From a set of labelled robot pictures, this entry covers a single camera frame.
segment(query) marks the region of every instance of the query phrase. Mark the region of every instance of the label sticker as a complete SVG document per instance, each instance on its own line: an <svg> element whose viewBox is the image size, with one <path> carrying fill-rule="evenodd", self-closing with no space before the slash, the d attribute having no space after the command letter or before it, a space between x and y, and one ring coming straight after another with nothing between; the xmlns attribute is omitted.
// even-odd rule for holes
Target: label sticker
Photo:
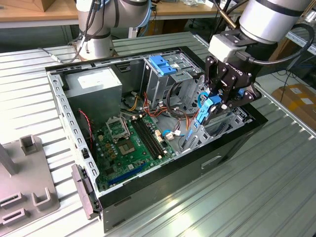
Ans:
<svg viewBox="0 0 316 237"><path fill-rule="evenodd" d="M83 89L103 85L105 83L104 74L102 73L95 73L91 75L87 75L84 77L79 77L78 81Z"/></svg>
<svg viewBox="0 0 316 237"><path fill-rule="evenodd" d="M299 88L291 88L291 91L293 91L294 94L302 94Z"/></svg>
<svg viewBox="0 0 316 237"><path fill-rule="evenodd" d="M103 88L110 88L120 84L119 80L111 73L111 70L104 69L101 72L92 73L78 77L82 89L102 85Z"/></svg>
<svg viewBox="0 0 316 237"><path fill-rule="evenodd" d="M180 66L178 65L178 64L172 64L172 65L170 65L172 68L179 68Z"/></svg>
<svg viewBox="0 0 316 237"><path fill-rule="evenodd" d="M303 100L303 102L307 105L312 105L314 104L309 98L301 98L301 100Z"/></svg>

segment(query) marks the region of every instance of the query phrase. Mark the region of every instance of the motherboard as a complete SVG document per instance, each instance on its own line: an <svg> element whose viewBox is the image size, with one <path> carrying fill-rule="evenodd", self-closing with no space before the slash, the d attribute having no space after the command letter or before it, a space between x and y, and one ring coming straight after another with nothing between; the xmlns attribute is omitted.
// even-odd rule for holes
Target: motherboard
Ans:
<svg viewBox="0 0 316 237"><path fill-rule="evenodd" d="M126 179L167 160L175 153L149 116L125 120L109 120L94 133L96 164L100 175L96 179L99 191L104 191Z"/></svg>

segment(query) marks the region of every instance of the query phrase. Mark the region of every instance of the blue latch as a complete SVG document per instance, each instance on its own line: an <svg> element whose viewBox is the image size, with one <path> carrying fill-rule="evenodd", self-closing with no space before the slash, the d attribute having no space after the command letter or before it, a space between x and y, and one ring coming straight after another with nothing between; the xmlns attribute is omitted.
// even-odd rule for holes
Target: blue latch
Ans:
<svg viewBox="0 0 316 237"><path fill-rule="evenodd" d="M149 57L149 61L151 64L160 72L161 75L169 75L176 73L177 70L172 68L169 64L168 61L165 60L163 57L159 56L152 56Z"/></svg>
<svg viewBox="0 0 316 237"><path fill-rule="evenodd" d="M197 115L196 121L199 124L202 124L204 119L206 119L209 116L209 110L210 110L211 106L217 105L221 101L222 101L222 99L218 95L207 98L207 100L205 100L205 102L203 103L203 105L202 105L202 107Z"/></svg>

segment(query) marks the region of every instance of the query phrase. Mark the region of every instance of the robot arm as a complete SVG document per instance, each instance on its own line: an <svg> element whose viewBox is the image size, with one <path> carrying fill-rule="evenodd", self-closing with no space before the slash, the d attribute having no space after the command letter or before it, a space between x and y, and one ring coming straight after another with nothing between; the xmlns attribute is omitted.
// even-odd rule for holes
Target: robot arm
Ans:
<svg viewBox="0 0 316 237"><path fill-rule="evenodd" d="M212 103L209 103L208 116L200 121L201 124L226 108L242 106L259 99L261 94L253 84L262 66L295 58L309 48L315 33L312 27L298 24L295 27L309 30L310 40L307 45L296 56L268 61L277 48L277 42L292 29L310 2L250 0L241 15L239 26L231 24L233 30L212 37L208 49L212 56L206 58L205 64L205 83L210 90L209 99Z"/></svg>
<svg viewBox="0 0 316 237"><path fill-rule="evenodd" d="M76 7L80 34L86 35L77 49L82 58L96 59L112 55L111 28L145 26L152 3L150 0L77 0Z"/></svg>

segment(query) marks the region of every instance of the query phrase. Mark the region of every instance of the aluminum extrusion table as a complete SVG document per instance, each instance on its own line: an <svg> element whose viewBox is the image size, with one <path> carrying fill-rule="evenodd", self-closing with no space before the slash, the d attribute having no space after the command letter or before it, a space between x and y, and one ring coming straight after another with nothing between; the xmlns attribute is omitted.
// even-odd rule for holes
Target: aluminum extrusion table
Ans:
<svg viewBox="0 0 316 237"><path fill-rule="evenodd" d="M208 44L191 33L120 39L114 45L120 55L183 45L201 59L208 55ZM61 59L75 54L69 46L48 50ZM42 139L61 204L8 236L100 237L102 222L86 219L71 178L74 157L44 71L54 64L37 49L0 54L0 142L27 134ZM311 237L316 232L316 139L275 103L268 97L252 103L269 122L233 159L107 236Z"/></svg>

